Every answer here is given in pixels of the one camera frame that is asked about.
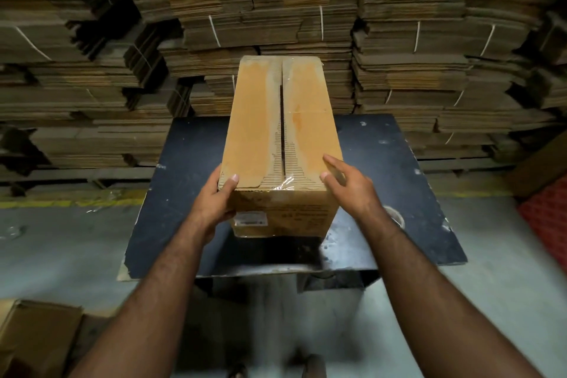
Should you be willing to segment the person's right hand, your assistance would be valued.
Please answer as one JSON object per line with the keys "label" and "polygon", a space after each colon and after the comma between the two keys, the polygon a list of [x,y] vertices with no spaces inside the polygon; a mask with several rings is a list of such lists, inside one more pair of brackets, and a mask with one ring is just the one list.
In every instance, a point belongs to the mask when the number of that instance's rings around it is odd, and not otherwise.
{"label": "person's right hand", "polygon": [[332,174],[345,187],[344,202],[337,202],[359,224],[371,220],[385,221],[389,215],[382,206],[372,180],[358,168],[329,154],[322,159]]}

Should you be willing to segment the open brown cardboard carton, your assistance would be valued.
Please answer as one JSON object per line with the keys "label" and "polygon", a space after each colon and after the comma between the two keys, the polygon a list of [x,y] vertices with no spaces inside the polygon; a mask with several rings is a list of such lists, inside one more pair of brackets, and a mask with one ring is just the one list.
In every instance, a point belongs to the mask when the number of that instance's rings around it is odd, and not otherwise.
{"label": "open brown cardboard carton", "polygon": [[62,378],[83,308],[0,299],[0,378]]}

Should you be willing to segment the loose brown cardboard piece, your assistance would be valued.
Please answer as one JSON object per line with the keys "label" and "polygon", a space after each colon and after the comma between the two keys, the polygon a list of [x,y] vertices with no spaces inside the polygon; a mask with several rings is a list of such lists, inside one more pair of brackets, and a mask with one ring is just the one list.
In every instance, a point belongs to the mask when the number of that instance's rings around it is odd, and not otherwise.
{"label": "loose brown cardboard piece", "polygon": [[567,130],[504,176],[512,195],[527,199],[567,174]]}

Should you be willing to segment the red mesh crate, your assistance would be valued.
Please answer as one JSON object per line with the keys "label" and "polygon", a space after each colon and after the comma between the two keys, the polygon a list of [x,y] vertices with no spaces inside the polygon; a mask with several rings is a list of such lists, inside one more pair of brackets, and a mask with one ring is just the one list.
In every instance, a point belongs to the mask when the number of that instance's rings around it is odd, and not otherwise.
{"label": "red mesh crate", "polygon": [[522,202],[518,212],[567,274],[567,173]]}

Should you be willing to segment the person's left hand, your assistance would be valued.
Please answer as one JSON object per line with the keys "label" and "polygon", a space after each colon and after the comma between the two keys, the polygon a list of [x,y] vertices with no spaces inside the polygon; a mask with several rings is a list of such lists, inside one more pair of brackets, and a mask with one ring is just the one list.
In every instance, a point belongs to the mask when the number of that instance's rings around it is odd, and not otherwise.
{"label": "person's left hand", "polygon": [[221,167],[222,165],[219,164],[210,174],[199,195],[197,195],[188,217],[190,223],[202,232],[205,245],[213,239],[216,226],[230,219],[236,213],[235,211],[233,214],[221,214],[220,188],[218,188]]}

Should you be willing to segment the black scuffed table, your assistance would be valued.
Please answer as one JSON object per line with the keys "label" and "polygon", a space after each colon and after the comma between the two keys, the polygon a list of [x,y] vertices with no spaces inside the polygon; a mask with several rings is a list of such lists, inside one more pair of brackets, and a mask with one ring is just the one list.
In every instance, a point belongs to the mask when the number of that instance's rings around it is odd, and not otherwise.
{"label": "black scuffed table", "polygon": [[[392,218],[437,266],[468,262],[414,153],[392,115],[336,115],[347,163],[368,175]],[[174,120],[131,232],[118,281],[142,279],[167,245],[222,159],[228,117]],[[228,222],[205,247],[197,286],[208,294],[222,278],[296,277],[296,291],[363,291],[380,279],[371,251],[355,224],[339,209],[321,246],[291,237],[240,239]]]}

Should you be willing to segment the taped brown cardboard box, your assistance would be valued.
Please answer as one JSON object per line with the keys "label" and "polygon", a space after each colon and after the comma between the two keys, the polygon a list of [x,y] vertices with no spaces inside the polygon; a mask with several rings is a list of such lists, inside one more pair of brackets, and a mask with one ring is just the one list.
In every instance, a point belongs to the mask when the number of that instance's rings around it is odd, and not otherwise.
{"label": "taped brown cardboard box", "polygon": [[338,211],[320,179],[333,172],[325,154],[343,159],[321,59],[244,56],[218,180],[239,176],[234,234],[322,241]]}

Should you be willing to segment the stack of flattened cardboard sheets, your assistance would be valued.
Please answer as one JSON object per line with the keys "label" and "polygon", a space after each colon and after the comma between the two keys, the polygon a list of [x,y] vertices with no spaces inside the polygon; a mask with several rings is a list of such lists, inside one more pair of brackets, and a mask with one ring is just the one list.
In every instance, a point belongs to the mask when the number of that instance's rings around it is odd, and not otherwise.
{"label": "stack of flattened cardboard sheets", "polygon": [[146,23],[176,22],[159,45],[188,81],[190,112],[229,115],[243,56],[315,56],[335,114],[355,107],[351,67],[357,0],[133,0]]}
{"label": "stack of flattened cardboard sheets", "polygon": [[0,0],[0,173],[152,167],[190,86],[134,0]]}
{"label": "stack of flattened cardboard sheets", "polygon": [[567,87],[536,63],[557,0],[358,0],[357,113],[392,114],[419,159],[512,164],[567,128]]}

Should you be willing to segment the person's left forearm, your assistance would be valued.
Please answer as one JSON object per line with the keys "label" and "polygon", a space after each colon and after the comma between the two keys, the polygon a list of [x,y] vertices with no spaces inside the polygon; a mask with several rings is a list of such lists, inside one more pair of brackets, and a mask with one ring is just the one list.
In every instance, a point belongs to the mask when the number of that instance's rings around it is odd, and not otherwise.
{"label": "person's left forearm", "polygon": [[214,226],[188,218],[69,378],[170,378]]}

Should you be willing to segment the person's right forearm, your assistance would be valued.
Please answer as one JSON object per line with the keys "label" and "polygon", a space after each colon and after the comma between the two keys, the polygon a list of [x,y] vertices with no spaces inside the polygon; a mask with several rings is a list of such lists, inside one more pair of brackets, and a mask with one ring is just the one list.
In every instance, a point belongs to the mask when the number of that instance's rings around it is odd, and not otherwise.
{"label": "person's right forearm", "polygon": [[385,211],[354,218],[425,378],[543,378]]}

